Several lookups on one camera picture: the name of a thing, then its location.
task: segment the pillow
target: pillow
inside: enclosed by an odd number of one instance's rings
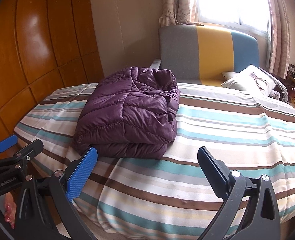
[[[255,96],[263,95],[268,97],[276,85],[273,80],[259,68],[249,65],[238,75],[225,81],[222,86],[240,91],[248,91]]]
[[[222,72],[221,74],[225,80],[229,80],[229,79],[235,77],[236,75],[238,75],[238,73],[236,73],[236,72]]]

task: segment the curtain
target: curtain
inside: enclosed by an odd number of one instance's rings
[[[270,6],[270,55],[267,68],[283,79],[286,78],[290,63],[290,22],[285,0],[268,0]]]
[[[163,14],[159,19],[160,26],[187,24],[194,22],[196,0],[163,0]]]

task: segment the window frame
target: window frame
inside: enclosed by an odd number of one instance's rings
[[[235,31],[241,31],[241,32],[250,32],[250,33],[255,33],[257,35],[260,35],[264,38],[268,38],[269,37],[269,33],[266,31],[262,31],[260,29],[257,29],[251,25],[247,25],[242,23],[242,17],[239,14],[239,22],[238,23],[234,23],[234,22],[225,22],[225,21],[220,21],[220,20],[215,20],[215,19],[211,19],[211,18],[206,18],[206,17],[202,17],[201,14],[201,10],[200,10],[200,6],[199,6],[199,0],[196,0],[197,4],[196,4],[196,9],[198,12],[198,22],[199,23],[210,23],[210,24],[217,24],[217,25],[222,25],[227,27],[228,29],[231,30],[235,30]],[[267,17],[267,27],[269,29],[269,21],[270,21],[270,14]]]

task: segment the bed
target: bed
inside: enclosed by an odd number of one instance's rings
[[[56,90],[15,127],[23,147],[41,139],[33,165],[44,176],[79,158],[70,147],[78,116],[96,83]],[[196,239],[219,209],[197,162],[205,146],[244,176],[270,176],[281,222],[295,215],[295,110],[246,92],[178,83],[178,133],[164,157],[100,157],[75,207],[108,233],[131,239]],[[242,218],[244,198],[228,234]]]

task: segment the folded jacket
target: folded jacket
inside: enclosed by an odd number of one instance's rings
[[[170,70],[130,67],[103,80],[78,119],[72,147],[99,156],[160,159],[177,133],[180,91]]]

